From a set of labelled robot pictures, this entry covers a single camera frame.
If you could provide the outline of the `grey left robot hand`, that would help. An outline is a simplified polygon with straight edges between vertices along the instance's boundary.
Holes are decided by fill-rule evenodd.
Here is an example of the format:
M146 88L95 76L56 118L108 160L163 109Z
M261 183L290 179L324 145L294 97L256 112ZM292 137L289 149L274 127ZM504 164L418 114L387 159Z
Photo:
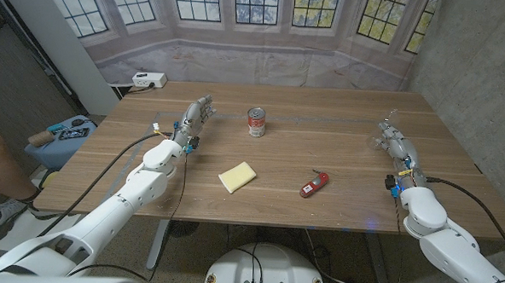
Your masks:
M212 107L212 96L206 95L190 104L184 112L178 127L174 130L172 140L181 147L189 144L189 140L198 136L204 123L216 112Z

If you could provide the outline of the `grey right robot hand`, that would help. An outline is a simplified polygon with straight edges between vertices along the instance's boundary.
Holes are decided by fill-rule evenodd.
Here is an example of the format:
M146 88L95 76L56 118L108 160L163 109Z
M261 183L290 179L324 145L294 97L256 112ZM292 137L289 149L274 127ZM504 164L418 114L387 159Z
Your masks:
M377 127L380 133L374 137L374 145L386 151L392 158L399 186L403 189L425 188L427 179L411 140L387 121L379 122Z

